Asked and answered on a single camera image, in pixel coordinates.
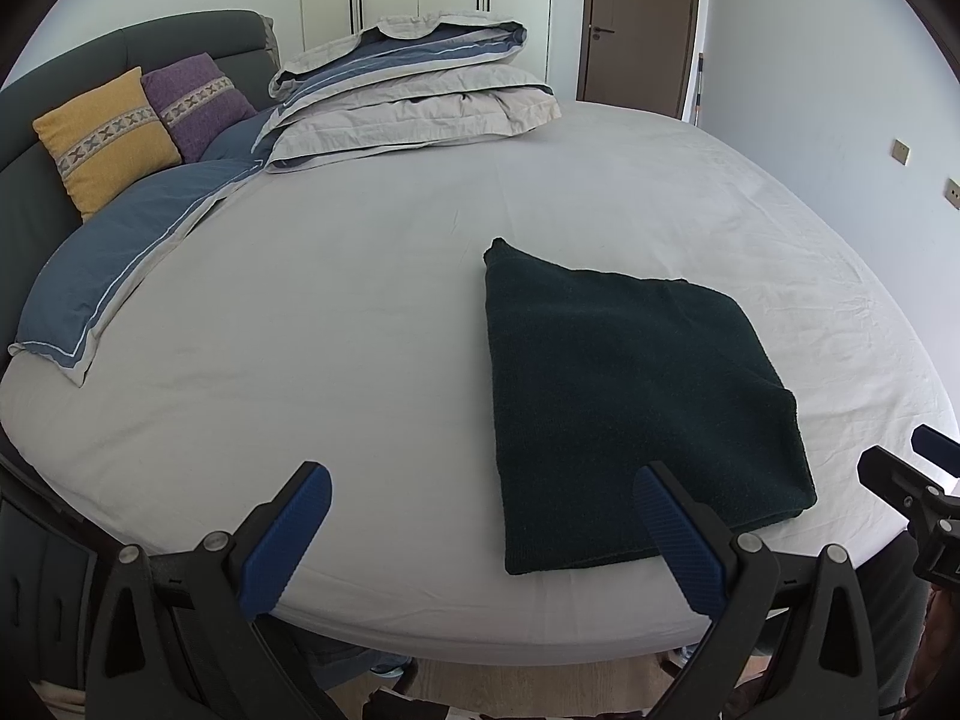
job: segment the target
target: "dark gray headboard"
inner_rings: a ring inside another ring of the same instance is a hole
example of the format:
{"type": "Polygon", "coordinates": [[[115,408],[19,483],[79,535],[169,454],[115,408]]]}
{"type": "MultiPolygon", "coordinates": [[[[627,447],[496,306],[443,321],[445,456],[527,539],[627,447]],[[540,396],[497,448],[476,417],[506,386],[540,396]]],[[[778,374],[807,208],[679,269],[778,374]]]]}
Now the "dark gray headboard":
{"type": "Polygon", "coordinates": [[[134,67],[144,73],[206,52],[257,110],[277,66],[261,15],[185,13],[119,29],[51,59],[0,91],[0,375],[23,304],[43,264],[80,226],[32,121],[134,67]]]}

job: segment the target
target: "bed frame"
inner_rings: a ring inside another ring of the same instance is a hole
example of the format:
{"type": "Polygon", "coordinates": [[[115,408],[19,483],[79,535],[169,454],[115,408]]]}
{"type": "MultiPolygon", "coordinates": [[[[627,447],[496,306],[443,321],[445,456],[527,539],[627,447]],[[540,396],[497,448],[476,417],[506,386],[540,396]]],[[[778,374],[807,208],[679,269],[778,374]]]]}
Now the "bed frame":
{"type": "MultiPolygon", "coordinates": [[[[125,71],[206,52],[257,109],[272,104],[272,31],[246,10],[187,13],[119,29],[0,91],[0,377],[40,269],[80,226],[32,121],[125,71]]],[[[118,542],[19,455],[0,425],[0,643],[33,682],[83,688],[92,621],[118,542]]]]}

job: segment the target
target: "mattress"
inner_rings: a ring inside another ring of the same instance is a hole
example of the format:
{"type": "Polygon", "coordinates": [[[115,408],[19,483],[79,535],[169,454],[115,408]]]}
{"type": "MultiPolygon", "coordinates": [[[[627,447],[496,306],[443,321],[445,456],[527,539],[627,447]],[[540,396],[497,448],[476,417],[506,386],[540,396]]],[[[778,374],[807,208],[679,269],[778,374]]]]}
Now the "mattress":
{"type": "Polygon", "coordinates": [[[504,141],[261,172],[158,262],[78,388],[20,353],[0,419],[82,514],[150,551],[233,529],[304,459],[333,505],[278,616],[361,645],[566,664],[698,640],[659,557],[509,576],[483,252],[731,295],[797,396],[819,501],[775,549],[864,562],[904,521],[856,480],[952,406],[898,306],[770,175],[706,133],[589,103],[504,141]]]}

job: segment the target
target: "throw pillow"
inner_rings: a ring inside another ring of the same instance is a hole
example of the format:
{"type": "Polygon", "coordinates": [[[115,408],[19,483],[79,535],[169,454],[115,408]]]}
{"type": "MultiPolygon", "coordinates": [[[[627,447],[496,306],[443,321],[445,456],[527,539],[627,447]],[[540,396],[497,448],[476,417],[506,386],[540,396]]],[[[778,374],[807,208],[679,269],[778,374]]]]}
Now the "throw pillow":
{"type": "Polygon", "coordinates": [[[143,94],[140,68],[34,119],[34,130],[83,221],[134,181],[181,160],[143,94]]]}
{"type": "Polygon", "coordinates": [[[184,162],[198,162],[224,129],[256,114],[207,53],[147,73],[143,90],[184,162]]]}

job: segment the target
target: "yellow cushion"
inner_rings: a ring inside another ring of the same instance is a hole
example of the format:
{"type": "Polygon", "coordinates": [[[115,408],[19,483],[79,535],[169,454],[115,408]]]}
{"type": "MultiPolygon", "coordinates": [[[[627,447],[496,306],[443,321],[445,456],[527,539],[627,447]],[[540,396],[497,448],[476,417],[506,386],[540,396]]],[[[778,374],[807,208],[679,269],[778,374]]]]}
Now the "yellow cushion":
{"type": "Polygon", "coordinates": [[[66,191],[88,220],[138,178],[181,156],[140,85],[140,68],[34,120],[66,191]]]}

